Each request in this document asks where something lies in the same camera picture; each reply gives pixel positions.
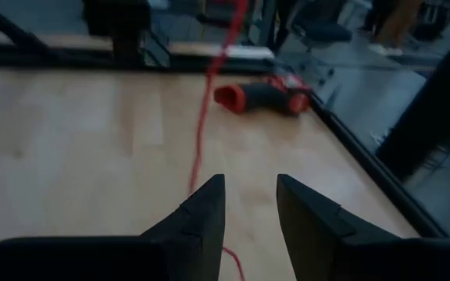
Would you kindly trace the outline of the black office chair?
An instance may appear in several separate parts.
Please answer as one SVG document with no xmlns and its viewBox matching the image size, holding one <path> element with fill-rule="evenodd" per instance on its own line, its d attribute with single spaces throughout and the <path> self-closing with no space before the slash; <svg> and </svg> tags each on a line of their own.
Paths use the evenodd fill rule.
<svg viewBox="0 0 450 281">
<path fill-rule="evenodd" d="M 310 51 L 348 43 L 352 32 L 338 22 L 347 0 L 298 0 L 291 11 L 288 28 Z"/>
</svg>

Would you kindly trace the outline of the person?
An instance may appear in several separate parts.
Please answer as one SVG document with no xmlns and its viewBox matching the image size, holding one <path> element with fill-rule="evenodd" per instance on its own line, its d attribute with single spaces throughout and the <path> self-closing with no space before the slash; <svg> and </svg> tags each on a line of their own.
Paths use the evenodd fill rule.
<svg viewBox="0 0 450 281">
<path fill-rule="evenodd" d="M 422 4 L 423 0 L 373 0 L 358 28 L 364 33 L 374 31 L 368 49 L 380 55 L 402 55 L 402 43 Z"/>
</svg>

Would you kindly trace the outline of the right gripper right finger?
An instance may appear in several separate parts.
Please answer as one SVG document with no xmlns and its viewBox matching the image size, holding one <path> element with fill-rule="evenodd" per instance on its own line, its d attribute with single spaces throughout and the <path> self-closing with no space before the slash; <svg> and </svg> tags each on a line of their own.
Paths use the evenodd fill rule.
<svg viewBox="0 0 450 281">
<path fill-rule="evenodd" d="M 376 281 L 358 250 L 399 239 L 287 174 L 277 176 L 277 210 L 297 281 Z"/>
</svg>

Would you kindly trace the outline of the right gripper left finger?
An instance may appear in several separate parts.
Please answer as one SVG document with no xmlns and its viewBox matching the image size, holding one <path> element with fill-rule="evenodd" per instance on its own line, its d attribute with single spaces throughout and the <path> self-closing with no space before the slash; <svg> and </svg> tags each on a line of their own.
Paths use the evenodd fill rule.
<svg viewBox="0 0 450 281">
<path fill-rule="evenodd" d="M 225 228 L 225 177 L 216 174 L 141 234 L 143 281 L 218 281 Z"/>
</svg>

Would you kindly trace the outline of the red black cordless drill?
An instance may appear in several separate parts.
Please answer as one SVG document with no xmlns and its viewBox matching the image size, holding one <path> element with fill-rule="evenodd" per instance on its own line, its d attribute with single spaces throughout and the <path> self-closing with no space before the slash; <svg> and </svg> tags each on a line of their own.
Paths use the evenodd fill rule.
<svg viewBox="0 0 450 281">
<path fill-rule="evenodd" d="M 242 114 L 269 109 L 284 116 L 298 117 L 310 106 L 313 89 L 299 76 L 271 75 L 250 84 L 218 87 L 213 99 L 229 111 Z"/>
</svg>

